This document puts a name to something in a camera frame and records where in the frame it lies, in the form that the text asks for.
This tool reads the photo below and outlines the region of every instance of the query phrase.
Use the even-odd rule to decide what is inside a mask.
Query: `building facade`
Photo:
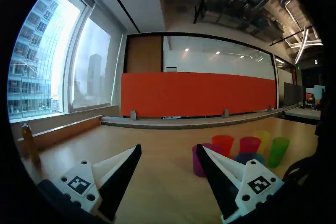
[[[8,73],[9,119],[53,113],[51,69],[59,33],[51,26],[62,25],[58,7],[59,0],[38,0],[21,28]]]

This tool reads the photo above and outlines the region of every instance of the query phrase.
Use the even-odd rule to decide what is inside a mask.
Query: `orange panel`
[[[129,73],[121,79],[121,114],[205,116],[267,109],[276,105],[274,80],[230,74]]]

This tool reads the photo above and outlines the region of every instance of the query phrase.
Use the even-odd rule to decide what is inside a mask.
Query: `brown bottle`
[[[36,146],[36,143],[34,141],[33,134],[32,134],[32,131],[30,129],[30,126],[26,122],[22,125],[22,136],[24,138],[24,141],[27,144],[28,152],[29,152],[30,157],[31,157],[31,161],[34,164],[39,163],[41,161],[40,158],[39,158],[39,152],[37,151],[37,146]]]

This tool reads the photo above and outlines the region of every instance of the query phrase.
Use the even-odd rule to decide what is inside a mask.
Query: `desk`
[[[293,108],[285,111],[285,115],[318,121],[321,117],[321,111],[312,110],[311,108]]]
[[[295,161],[315,152],[315,126],[278,118],[206,129],[156,130],[98,126],[41,152],[42,177],[29,160],[24,164],[36,181],[54,178],[81,159],[97,163],[133,145],[142,145],[142,156],[117,211],[121,223],[221,223],[221,212],[206,178],[192,171],[192,146],[211,142],[217,134],[236,140],[231,154],[239,151],[239,139],[254,130],[268,130],[272,138],[287,137],[290,146],[281,164],[272,171],[282,178]],[[270,145],[265,152],[268,160]]]

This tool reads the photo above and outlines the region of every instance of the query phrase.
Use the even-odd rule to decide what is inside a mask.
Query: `glass window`
[[[32,29],[28,28],[27,26],[23,26],[20,31],[20,36],[27,40],[30,40],[32,38],[33,32],[34,31]]]
[[[43,22],[40,22],[39,25],[37,26],[37,30],[40,32],[44,32],[46,28],[47,28],[47,25]]]
[[[61,80],[67,48],[85,7],[80,0],[37,1],[18,37],[28,41],[16,42],[10,63],[7,96],[10,119],[63,112]],[[47,24],[39,22],[36,10],[49,21]],[[28,28],[31,24],[37,25],[35,30]]]
[[[81,33],[73,65],[73,109],[111,104],[122,31],[96,6]]]
[[[43,18],[46,19],[46,20],[48,20],[48,21],[50,21],[52,15],[53,15],[53,14],[52,14],[50,11],[47,11],[47,12],[44,14]]]
[[[38,15],[36,15],[35,13],[29,13],[27,21],[33,25],[37,25],[37,23],[39,22],[40,17]]]
[[[20,42],[16,42],[13,52],[20,56],[26,56],[27,48],[28,48],[27,45],[22,44]]]
[[[45,5],[42,1],[38,0],[37,3],[35,4],[34,8],[36,8],[40,12],[44,13],[47,10],[48,6]]]

